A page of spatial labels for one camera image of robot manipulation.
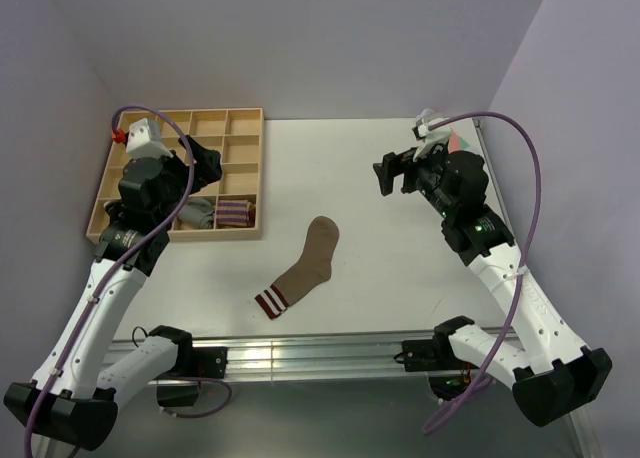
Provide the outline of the aluminium frame rail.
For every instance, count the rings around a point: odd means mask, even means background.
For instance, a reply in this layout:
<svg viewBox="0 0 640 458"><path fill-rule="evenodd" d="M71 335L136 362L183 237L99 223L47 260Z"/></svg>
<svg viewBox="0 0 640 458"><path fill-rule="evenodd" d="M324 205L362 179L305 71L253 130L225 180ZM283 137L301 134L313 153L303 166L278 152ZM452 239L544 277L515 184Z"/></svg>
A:
<svg viewBox="0 0 640 458"><path fill-rule="evenodd" d="M196 349L227 349L229 383L395 378L404 368L393 357L406 340L429 339L430 330L285 337L204 339Z"/></svg>

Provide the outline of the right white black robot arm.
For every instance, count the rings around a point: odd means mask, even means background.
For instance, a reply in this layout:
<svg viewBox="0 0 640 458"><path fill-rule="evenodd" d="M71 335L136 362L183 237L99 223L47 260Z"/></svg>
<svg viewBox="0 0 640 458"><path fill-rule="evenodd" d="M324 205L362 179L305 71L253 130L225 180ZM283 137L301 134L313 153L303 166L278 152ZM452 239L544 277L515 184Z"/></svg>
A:
<svg viewBox="0 0 640 458"><path fill-rule="evenodd" d="M593 401L612 369L602 348L590 348L561 318L531 272L509 228L486 204L484 159L436 146L421 158L413 150L388 153L373 170L382 195L402 177L404 194L419 192L441 215L446 243L510 317L519 348L497 340L465 316L449 319L425 342L403 344L408 371L484 367L512 392L522 414L543 427Z"/></svg>

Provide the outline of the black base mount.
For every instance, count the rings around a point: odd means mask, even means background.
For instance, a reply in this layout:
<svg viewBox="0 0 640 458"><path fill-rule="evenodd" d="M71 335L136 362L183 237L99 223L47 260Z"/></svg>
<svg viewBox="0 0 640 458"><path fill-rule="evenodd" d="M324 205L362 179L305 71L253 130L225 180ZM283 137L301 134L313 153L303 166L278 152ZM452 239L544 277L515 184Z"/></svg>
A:
<svg viewBox="0 0 640 458"><path fill-rule="evenodd" d="M466 390L474 369L434 339L403 341L393 360L407 373L426 373L432 393L444 401L451 401Z"/></svg>
<svg viewBox="0 0 640 458"><path fill-rule="evenodd" d="M194 401L186 404L183 398L161 397L160 411L176 419L199 419L212 416L230 404L233 391L223 378L226 371L225 347L198 348L189 332L169 326L152 329L144 342L131 353L133 368L128 374L128 399L133 398L151 381L160 379L182 383L194 382L198 392ZM215 408L207 411L179 411L194 406L205 384L220 386L226 395Z"/></svg>

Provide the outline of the grey rolled sock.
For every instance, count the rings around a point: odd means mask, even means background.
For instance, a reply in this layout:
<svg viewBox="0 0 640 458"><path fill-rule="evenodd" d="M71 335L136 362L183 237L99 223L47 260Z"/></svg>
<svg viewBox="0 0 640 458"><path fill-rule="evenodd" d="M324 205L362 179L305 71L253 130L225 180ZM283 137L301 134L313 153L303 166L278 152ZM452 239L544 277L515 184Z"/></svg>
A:
<svg viewBox="0 0 640 458"><path fill-rule="evenodd" d="M192 197L178 213L182 230L210 230L214 228L216 204L214 198Z"/></svg>

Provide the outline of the brown sock with striped cuff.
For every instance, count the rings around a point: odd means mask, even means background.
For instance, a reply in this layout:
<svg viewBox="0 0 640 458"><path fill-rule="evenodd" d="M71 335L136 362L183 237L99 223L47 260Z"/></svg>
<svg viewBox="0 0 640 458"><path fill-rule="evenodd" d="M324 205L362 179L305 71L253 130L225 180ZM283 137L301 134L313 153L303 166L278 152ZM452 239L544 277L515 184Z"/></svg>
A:
<svg viewBox="0 0 640 458"><path fill-rule="evenodd" d="M270 320L280 317L331 279L339 237L339 229L330 218L318 216L312 220L298 260L254 298Z"/></svg>

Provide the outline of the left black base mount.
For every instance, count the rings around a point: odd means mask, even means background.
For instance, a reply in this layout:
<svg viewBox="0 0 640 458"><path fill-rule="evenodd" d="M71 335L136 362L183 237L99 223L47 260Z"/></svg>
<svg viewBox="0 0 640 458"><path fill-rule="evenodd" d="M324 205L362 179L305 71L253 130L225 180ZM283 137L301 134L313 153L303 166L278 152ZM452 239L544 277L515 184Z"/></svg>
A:
<svg viewBox="0 0 640 458"><path fill-rule="evenodd" d="M152 329L144 342L131 353L133 368L128 374L128 399L133 398L151 381L160 379L182 383L194 382L198 392L194 401L186 404L183 398L161 397L160 411L176 419L199 419L212 416L230 404L233 391L223 378L226 371L225 347L198 348L189 332L169 326ZM205 384L220 386L226 395L215 408L207 411L179 411L194 406Z"/></svg>

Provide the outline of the pink patterned sock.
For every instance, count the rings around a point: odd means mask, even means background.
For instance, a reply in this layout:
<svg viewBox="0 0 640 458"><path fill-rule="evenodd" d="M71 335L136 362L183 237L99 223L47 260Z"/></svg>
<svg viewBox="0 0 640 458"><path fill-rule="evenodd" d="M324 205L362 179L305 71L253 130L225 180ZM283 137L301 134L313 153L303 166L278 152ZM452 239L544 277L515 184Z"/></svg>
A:
<svg viewBox="0 0 640 458"><path fill-rule="evenodd" d="M477 154L477 151L462 137L456 133L452 133L449 137L447 149L449 153L457 151L466 151Z"/></svg>

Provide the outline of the wooden compartment tray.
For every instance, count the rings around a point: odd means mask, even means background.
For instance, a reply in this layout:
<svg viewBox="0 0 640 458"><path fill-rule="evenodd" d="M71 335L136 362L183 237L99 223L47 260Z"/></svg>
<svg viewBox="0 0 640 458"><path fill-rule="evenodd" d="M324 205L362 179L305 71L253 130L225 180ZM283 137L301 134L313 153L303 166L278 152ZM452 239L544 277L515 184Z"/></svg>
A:
<svg viewBox="0 0 640 458"><path fill-rule="evenodd" d="M221 155L222 179L206 185L195 197L206 199L216 208L210 228L198 228L178 217L174 220L169 237L172 242L203 242L220 240L249 240L261 237L261 176L263 162L263 110L262 108L182 109L164 110L177 126L204 148ZM162 118L144 110L124 111L117 127L128 132L134 122L149 118L159 125L164 145L176 151L185 161L185 150L179 144L179 135ZM109 151L98 194L86 231L86 237L97 243L100 233L109 224L104 209L110 201L120 198L118 182L129 161L123 144L113 143ZM242 202L247 213L243 221L231 223L229 217L218 217L218 205L223 211L231 204Z"/></svg>

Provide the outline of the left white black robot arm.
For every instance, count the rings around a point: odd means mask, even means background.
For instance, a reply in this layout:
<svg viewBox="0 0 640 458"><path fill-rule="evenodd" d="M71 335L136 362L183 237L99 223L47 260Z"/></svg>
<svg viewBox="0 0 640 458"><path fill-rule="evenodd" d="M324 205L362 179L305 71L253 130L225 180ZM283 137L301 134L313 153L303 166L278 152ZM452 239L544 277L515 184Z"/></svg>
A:
<svg viewBox="0 0 640 458"><path fill-rule="evenodd" d="M174 151L131 159L107 204L89 278L76 309L43 365L27 383L12 383L7 409L35 434L93 451L121 409L150 381L183 377L195 364L192 335L160 325L109 368L102 366L115 331L169 243L169 230L187 198L221 180L219 152L184 138Z"/></svg>

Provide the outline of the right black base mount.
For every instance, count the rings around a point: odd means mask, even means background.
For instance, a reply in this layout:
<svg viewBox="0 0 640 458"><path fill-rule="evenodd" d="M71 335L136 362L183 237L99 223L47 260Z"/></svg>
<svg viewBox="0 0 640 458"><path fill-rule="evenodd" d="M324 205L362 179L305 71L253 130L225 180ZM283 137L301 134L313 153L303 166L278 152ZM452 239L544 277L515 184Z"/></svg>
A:
<svg viewBox="0 0 640 458"><path fill-rule="evenodd" d="M474 369L434 339L403 341L393 360L407 373L426 373L432 393L444 401L451 401L466 390Z"/></svg>

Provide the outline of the black white rolled sock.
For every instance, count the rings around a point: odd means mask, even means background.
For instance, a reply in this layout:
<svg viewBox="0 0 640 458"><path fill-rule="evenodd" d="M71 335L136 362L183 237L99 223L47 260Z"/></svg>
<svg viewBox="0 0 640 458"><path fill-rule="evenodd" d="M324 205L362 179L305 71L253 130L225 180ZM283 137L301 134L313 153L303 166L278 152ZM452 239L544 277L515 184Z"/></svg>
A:
<svg viewBox="0 0 640 458"><path fill-rule="evenodd" d="M121 202L119 200L107 201L104 204L104 211L111 220L115 220L120 213L120 207L121 207Z"/></svg>

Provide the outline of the purple striped rolled sock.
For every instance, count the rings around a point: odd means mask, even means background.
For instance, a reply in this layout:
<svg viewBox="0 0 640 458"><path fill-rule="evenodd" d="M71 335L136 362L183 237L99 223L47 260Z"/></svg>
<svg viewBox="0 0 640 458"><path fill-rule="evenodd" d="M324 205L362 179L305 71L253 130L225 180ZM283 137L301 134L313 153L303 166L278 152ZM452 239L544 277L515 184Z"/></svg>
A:
<svg viewBox="0 0 640 458"><path fill-rule="evenodd" d="M256 206L246 199L219 199L214 213L216 228L252 228Z"/></svg>

